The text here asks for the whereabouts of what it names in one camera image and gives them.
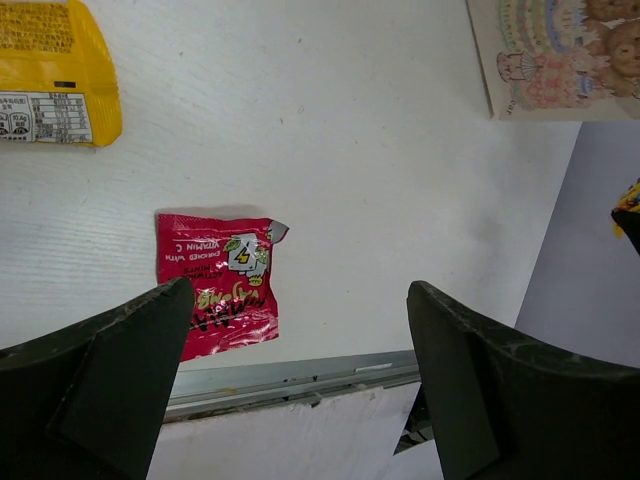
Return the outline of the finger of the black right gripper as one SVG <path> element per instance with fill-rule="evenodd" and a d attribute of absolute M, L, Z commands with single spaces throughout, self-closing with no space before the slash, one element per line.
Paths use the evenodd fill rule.
<path fill-rule="evenodd" d="M 617 232 L 628 238 L 635 251 L 640 253 L 640 213 L 627 210 L 614 210 L 611 218 Z"/>

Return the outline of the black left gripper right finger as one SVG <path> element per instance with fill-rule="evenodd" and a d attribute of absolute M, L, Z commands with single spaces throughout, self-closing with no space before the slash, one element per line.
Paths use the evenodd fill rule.
<path fill-rule="evenodd" d="M 408 320 L 447 479 L 635 479 L 639 372 L 523 334 L 424 281 Z"/>

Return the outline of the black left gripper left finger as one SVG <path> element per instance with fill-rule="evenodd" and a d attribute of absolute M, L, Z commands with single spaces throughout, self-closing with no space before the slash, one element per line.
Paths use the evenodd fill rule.
<path fill-rule="evenodd" d="M 193 305 L 176 278 L 2 350 L 2 478 L 145 478 Z"/>

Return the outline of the yellow snack bar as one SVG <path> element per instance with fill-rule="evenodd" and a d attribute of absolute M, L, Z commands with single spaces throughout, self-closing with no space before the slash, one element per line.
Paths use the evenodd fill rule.
<path fill-rule="evenodd" d="M 2 140 L 105 147 L 122 128 L 115 66 L 88 7 L 2 2 Z"/>
<path fill-rule="evenodd" d="M 614 213 L 626 211 L 631 213 L 639 213 L 639 178 L 635 184 L 631 185 L 620 197 L 611 212 L 613 218 Z M 613 231 L 617 238 L 622 238 L 625 234 L 623 229 L 613 220 Z"/>

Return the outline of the cream paper gift bag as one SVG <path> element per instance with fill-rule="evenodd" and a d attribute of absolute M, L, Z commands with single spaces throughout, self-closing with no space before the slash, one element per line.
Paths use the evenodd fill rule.
<path fill-rule="evenodd" d="M 500 0 L 467 6 L 495 118 L 638 119 L 638 2 Z"/>

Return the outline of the red candy pouch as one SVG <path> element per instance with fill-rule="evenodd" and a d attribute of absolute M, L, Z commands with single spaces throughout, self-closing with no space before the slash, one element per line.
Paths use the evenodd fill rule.
<path fill-rule="evenodd" d="M 189 279 L 194 307 L 181 360 L 274 340 L 273 247 L 289 227 L 269 218 L 156 215 L 157 281 Z"/>

